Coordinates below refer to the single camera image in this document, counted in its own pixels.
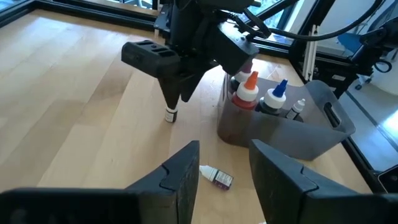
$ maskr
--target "cable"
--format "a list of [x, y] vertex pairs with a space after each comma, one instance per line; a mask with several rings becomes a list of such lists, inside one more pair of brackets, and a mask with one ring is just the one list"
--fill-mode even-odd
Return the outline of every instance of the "cable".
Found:
[[234, 13], [228, 13], [227, 17], [229, 19], [232, 19], [233, 21], [235, 21], [235, 23], [239, 26], [240, 29], [242, 29], [243, 31], [249, 33], [249, 35], [247, 35], [246, 38], [248, 36], [251, 36], [251, 38], [254, 38], [254, 37], [262, 37], [262, 38], [265, 38], [265, 39], [268, 38], [268, 36], [265, 35], [263, 32], [260, 32], [258, 30], [254, 30], [251, 26], [249, 26], [246, 23], [244, 23], [241, 20], [241, 18], [239, 18], [238, 15], [236, 15]]
[[[378, 7], [378, 9], [376, 9], [376, 10], [374, 11], [374, 13], [372, 13], [372, 15], [369, 16], [368, 20], [365, 22], [366, 24], [372, 19], [372, 17], [373, 17], [374, 15], [376, 15], [377, 11], [381, 8], [381, 6], [382, 6], [384, 3], [386, 3], [386, 0], [383, 0], [383, 2], [380, 4], [380, 6]], [[362, 26], [362, 28], [358, 31], [357, 34], [360, 34], [364, 28], [365, 28], [365, 26]]]
[[257, 17], [255, 16], [249, 9], [244, 9], [243, 13], [252, 20], [255, 25], [258, 26], [260, 32], [262, 32], [266, 36], [270, 36], [271, 32], [269, 31], [268, 27]]
[[337, 37], [338, 35], [344, 34], [345, 32], [350, 31], [351, 29], [355, 28], [356, 26], [360, 25], [363, 21], [365, 21], [370, 15], [372, 15], [381, 5], [383, 0], [374, 0], [373, 5], [356, 21], [354, 21], [352, 24], [338, 30], [335, 32], [331, 32], [329, 34], [323, 34], [319, 35], [316, 37], [311, 37], [307, 35], [298, 35], [298, 34], [293, 34], [291, 32], [287, 32], [284, 30], [280, 29], [274, 29], [274, 28], [269, 28], [269, 30], [275, 34], [282, 35], [284, 37], [296, 39], [296, 40], [302, 40], [302, 41], [319, 41], [319, 40], [326, 40], [330, 39], [333, 37]]
[[186, 5], [184, 5], [184, 7], [182, 7], [182, 9], [179, 9], [179, 11], [183, 11], [184, 9], [186, 9], [192, 1], [193, 0], [189, 0], [189, 2], [187, 2]]
[[[377, 63], [385, 63], [385, 64], [388, 66], [388, 69], [387, 69], [386, 71], [381, 70], [381, 69], [377, 66]], [[381, 72], [381, 73], [388, 73], [388, 72], [391, 72], [391, 70], [392, 70], [392, 64], [391, 64], [390, 62], [386, 61], [386, 60], [380, 59], [378, 62], [376, 62], [376, 63], [374, 64], [374, 68], [375, 68], [377, 71]]]

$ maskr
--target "bottle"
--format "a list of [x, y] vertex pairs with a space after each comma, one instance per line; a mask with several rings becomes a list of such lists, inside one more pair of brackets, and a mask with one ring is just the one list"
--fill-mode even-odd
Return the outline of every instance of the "bottle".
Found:
[[256, 107], [259, 93], [256, 85], [258, 75], [259, 72], [253, 72], [246, 82], [239, 85], [238, 90], [232, 95], [232, 103], [245, 110], [253, 110]]
[[231, 93], [234, 93], [238, 90], [239, 84], [241, 84], [242, 82], [246, 82], [248, 80], [248, 78], [251, 75], [252, 67], [253, 67], [253, 62], [250, 61], [244, 65], [243, 70], [241, 72], [238, 72], [238, 74], [231, 77], [231, 81], [230, 81], [230, 84], [231, 84], [230, 92]]
[[178, 113], [177, 107], [175, 109], [172, 109], [166, 106], [166, 113], [164, 118], [167, 122], [174, 123], [177, 120], [177, 113]]
[[256, 111], [274, 116], [280, 115], [280, 109], [286, 102], [287, 80], [283, 80], [275, 89], [271, 88], [266, 95], [259, 100]]
[[229, 190], [234, 179], [230, 175], [210, 166], [199, 166], [200, 173], [223, 190]]
[[305, 99], [298, 100], [287, 113], [287, 119], [296, 119], [296, 117], [303, 111], [305, 106]]

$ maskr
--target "wooden table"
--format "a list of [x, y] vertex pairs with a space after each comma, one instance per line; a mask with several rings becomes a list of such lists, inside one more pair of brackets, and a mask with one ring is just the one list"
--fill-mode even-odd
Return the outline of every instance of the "wooden table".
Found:
[[[155, 78], [120, 60], [127, 41], [153, 33], [48, 11], [0, 29], [0, 190], [21, 186], [123, 189], [200, 140], [200, 163], [235, 177], [223, 192], [200, 178], [193, 223], [264, 221], [248, 150], [216, 134], [224, 72], [209, 71], [175, 124]], [[255, 69], [302, 85], [287, 60], [260, 55]], [[339, 144], [306, 165], [370, 192]]]

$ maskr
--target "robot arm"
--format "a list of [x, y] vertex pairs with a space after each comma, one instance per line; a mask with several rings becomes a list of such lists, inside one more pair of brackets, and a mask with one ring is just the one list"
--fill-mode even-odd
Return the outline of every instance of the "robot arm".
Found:
[[175, 121], [179, 98], [187, 102], [205, 72], [221, 65], [236, 74], [259, 53], [227, 22], [231, 12], [242, 13], [251, 4], [253, 0], [175, 0], [165, 11], [166, 46], [149, 40], [123, 46], [123, 62], [158, 79], [167, 121]]
[[362, 46], [353, 55], [352, 62], [363, 70], [372, 70], [384, 52], [398, 48], [398, 17], [383, 24], [380, 28], [364, 34], [360, 38]]

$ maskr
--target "plastic container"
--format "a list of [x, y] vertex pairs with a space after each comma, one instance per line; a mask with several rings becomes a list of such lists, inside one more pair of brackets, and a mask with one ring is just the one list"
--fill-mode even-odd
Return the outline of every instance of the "plastic container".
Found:
[[[225, 142], [248, 147], [259, 139], [297, 159], [312, 161], [355, 132], [352, 121], [329, 87], [318, 80], [302, 87], [287, 86], [287, 101], [279, 116], [242, 110], [231, 102], [229, 77], [221, 91], [218, 136]], [[278, 83], [259, 78], [258, 100]], [[296, 120], [285, 116], [298, 100], [305, 99], [305, 108]]]

